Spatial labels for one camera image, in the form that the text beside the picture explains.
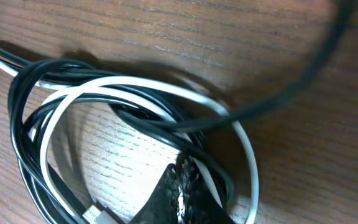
wooden surface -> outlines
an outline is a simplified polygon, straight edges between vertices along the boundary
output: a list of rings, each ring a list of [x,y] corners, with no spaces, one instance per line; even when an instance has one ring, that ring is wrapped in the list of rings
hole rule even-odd
[[[66,55],[180,79],[238,108],[295,79],[335,12],[329,0],[0,0],[0,46],[30,60]],[[11,80],[0,71],[0,223],[42,223],[9,139]],[[35,88],[25,115],[50,92]],[[244,127],[260,169],[257,223],[358,223],[358,12],[318,79]],[[208,139],[236,180],[239,200],[231,215],[243,223],[245,155],[230,129],[209,132]],[[86,206],[99,200],[128,221],[176,154],[123,124],[106,105],[83,104],[62,118],[50,162]]]

connector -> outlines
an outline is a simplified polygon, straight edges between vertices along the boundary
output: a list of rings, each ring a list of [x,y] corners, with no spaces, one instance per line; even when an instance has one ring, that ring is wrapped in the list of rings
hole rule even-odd
[[[90,224],[118,224],[106,211],[101,211],[94,205],[90,206],[82,217]]]

cable bundle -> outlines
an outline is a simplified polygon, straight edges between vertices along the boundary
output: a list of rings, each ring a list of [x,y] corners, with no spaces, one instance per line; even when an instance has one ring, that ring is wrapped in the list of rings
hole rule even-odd
[[[247,224],[257,213],[259,181],[254,152],[240,119],[252,119],[288,101],[305,87],[328,61],[351,14],[353,1],[343,0],[337,23],[308,69],[277,95],[228,113],[218,102],[168,83],[98,70],[79,60],[48,59],[30,62],[0,49],[0,68],[12,76],[8,95],[11,139],[18,165],[32,200],[49,223],[87,223],[86,208],[47,162],[48,143],[59,117],[71,103],[103,102],[136,130],[194,158],[215,201],[224,207],[234,200],[234,184],[227,172],[208,154],[202,129],[231,124],[244,146],[251,176]],[[34,86],[58,90],[26,120],[25,103]],[[173,103],[172,95],[204,105],[218,119],[190,119]]]

table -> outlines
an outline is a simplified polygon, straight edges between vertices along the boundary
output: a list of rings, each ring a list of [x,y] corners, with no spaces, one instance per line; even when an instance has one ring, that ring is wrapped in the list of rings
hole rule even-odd
[[[299,76],[335,7],[328,0],[0,0],[0,47],[30,60],[79,58],[187,85],[234,110]],[[0,70],[0,223],[43,223],[10,142],[11,80]],[[35,88],[25,116],[50,93]],[[185,105],[193,116],[208,114]],[[311,86],[243,125],[259,162],[256,223],[358,223],[358,11]],[[243,223],[246,157],[229,128],[208,131],[207,139],[236,182],[231,216]],[[51,164],[84,205],[98,200],[124,221],[143,206],[177,154],[97,103],[72,106],[51,145]]]

